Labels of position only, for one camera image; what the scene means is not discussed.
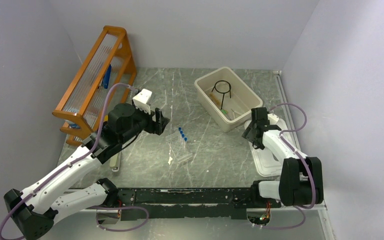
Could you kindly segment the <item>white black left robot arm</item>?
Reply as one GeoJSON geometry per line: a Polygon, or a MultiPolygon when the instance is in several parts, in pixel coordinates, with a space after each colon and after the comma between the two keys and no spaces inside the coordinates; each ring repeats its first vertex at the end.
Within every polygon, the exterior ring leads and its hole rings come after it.
{"type": "Polygon", "coordinates": [[[145,103],[120,103],[63,163],[23,190],[11,189],[4,195],[7,215],[3,228],[12,220],[26,240],[37,240],[55,224],[87,208],[112,208],[119,200],[118,188],[107,178],[89,187],[66,193],[75,182],[99,168],[131,144],[141,132],[161,135],[170,119],[159,108],[145,103]]]}

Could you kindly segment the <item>black wire ring stand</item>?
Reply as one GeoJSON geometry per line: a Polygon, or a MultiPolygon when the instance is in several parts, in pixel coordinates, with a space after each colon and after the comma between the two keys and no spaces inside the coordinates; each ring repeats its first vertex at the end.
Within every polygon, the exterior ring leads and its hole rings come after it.
{"type": "Polygon", "coordinates": [[[218,80],[212,87],[210,93],[213,93],[220,101],[224,109],[227,100],[232,98],[232,85],[226,80],[218,80]]]}

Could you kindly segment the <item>white plastic bin lid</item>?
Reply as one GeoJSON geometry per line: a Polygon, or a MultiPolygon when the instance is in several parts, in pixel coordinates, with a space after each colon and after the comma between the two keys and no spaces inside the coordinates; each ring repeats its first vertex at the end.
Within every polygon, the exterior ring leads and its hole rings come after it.
{"type": "Polygon", "coordinates": [[[285,159],[299,160],[299,155],[306,157],[292,139],[292,133],[284,120],[263,109],[254,109],[251,120],[244,124],[244,130],[253,120],[268,120],[268,126],[263,133],[264,149],[254,149],[249,142],[251,154],[257,172],[262,177],[280,176],[285,159]]]}

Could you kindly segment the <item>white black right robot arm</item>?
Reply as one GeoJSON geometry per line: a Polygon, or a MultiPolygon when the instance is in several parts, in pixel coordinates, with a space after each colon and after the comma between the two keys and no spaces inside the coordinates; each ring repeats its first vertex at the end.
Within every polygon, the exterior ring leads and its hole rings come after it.
{"type": "Polygon", "coordinates": [[[324,200],[322,163],[318,157],[301,152],[285,137],[265,107],[253,108],[251,120],[242,137],[251,147],[253,156],[278,160],[282,165],[278,180],[261,180],[250,193],[250,202],[262,207],[269,199],[278,200],[284,206],[300,206],[306,209],[324,200]]]}

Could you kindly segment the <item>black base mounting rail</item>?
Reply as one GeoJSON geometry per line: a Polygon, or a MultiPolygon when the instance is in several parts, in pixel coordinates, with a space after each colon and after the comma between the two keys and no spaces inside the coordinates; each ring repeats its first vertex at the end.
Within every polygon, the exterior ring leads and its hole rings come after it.
{"type": "Polygon", "coordinates": [[[281,203],[262,198],[257,188],[119,188],[101,207],[122,207],[121,220],[230,218],[246,220],[247,211],[266,207],[280,208],[281,203]]]}

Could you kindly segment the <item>beige stapler-like case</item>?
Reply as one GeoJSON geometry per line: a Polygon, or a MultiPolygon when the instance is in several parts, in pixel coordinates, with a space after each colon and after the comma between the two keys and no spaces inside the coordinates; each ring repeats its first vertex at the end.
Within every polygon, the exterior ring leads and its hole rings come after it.
{"type": "Polygon", "coordinates": [[[115,154],[109,159],[109,167],[113,172],[118,172],[121,166],[121,154],[115,154]]]}

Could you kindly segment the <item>beige plastic bin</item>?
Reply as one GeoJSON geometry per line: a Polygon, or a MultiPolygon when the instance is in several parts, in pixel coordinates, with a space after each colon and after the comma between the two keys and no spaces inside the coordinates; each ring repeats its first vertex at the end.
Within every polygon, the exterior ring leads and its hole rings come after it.
{"type": "Polygon", "coordinates": [[[197,99],[209,115],[215,120],[225,133],[240,126],[251,118],[251,109],[263,106],[263,100],[229,67],[218,68],[194,82],[197,90],[197,99]],[[231,84],[231,99],[224,104],[221,110],[209,98],[210,91],[217,81],[225,80],[231,84]]]}

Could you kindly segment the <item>orange test tube brush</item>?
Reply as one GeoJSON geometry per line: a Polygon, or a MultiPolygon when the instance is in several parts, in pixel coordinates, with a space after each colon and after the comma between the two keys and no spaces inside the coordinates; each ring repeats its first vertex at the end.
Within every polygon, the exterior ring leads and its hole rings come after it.
{"type": "Polygon", "coordinates": [[[213,93],[210,93],[208,97],[217,106],[218,109],[222,109],[222,102],[213,93]]]}

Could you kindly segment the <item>orange wooden test tube rack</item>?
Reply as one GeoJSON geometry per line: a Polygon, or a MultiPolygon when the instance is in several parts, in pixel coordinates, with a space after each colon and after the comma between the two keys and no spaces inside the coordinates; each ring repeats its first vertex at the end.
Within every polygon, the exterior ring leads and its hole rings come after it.
{"type": "Polygon", "coordinates": [[[67,135],[66,143],[79,146],[83,139],[96,131],[102,119],[109,89],[128,75],[127,84],[133,85],[137,76],[136,64],[125,28],[106,25],[77,71],[52,114],[64,120],[60,131],[67,135]],[[111,64],[108,89],[101,86],[111,64]]]}

